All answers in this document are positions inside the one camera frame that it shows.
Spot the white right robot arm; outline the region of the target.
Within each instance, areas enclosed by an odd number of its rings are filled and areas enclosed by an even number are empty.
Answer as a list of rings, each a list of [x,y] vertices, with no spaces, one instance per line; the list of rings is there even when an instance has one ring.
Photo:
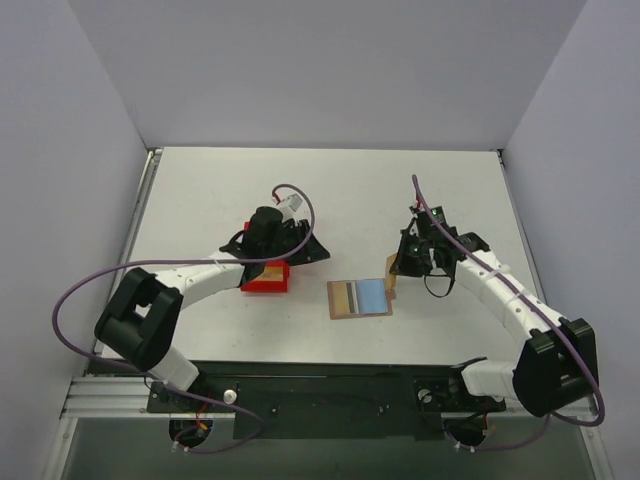
[[[513,399],[542,417],[592,395],[598,370],[591,326],[542,302],[479,235],[448,225],[442,208],[410,211],[389,273],[448,278],[484,305],[520,351],[514,362],[478,357],[458,365],[446,386],[449,402],[468,409],[482,397]]]

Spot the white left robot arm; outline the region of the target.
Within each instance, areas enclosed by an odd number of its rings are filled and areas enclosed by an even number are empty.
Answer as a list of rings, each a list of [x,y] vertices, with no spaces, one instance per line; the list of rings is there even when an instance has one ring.
[[[129,270],[101,314],[94,334],[138,371],[169,384],[181,410],[200,408],[206,397],[198,368],[172,346],[178,318],[188,306],[219,292],[240,288],[282,259],[289,266],[330,258],[307,219],[289,207],[258,208],[246,228],[200,264],[157,273]]]

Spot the red plastic bin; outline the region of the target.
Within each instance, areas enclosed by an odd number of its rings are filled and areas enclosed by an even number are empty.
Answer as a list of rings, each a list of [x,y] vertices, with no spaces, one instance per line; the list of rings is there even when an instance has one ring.
[[[245,293],[280,294],[289,289],[290,265],[286,260],[269,261],[262,273],[240,286]]]

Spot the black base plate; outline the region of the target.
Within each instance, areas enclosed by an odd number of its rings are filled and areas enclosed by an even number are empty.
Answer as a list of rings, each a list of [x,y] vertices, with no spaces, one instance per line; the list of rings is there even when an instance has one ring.
[[[233,423],[240,440],[259,431],[271,440],[439,439],[452,418],[478,431],[504,402],[475,397],[460,369],[448,365],[201,362],[200,376],[182,396],[151,385],[151,413],[225,413],[203,397],[222,401],[227,391],[241,407]]]

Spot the aluminium frame rail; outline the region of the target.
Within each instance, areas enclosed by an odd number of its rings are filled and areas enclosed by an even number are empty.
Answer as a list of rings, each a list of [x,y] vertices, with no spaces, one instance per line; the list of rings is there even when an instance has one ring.
[[[76,377],[71,380],[61,418],[167,418],[194,420],[188,412],[149,412],[149,389],[141,377]]]

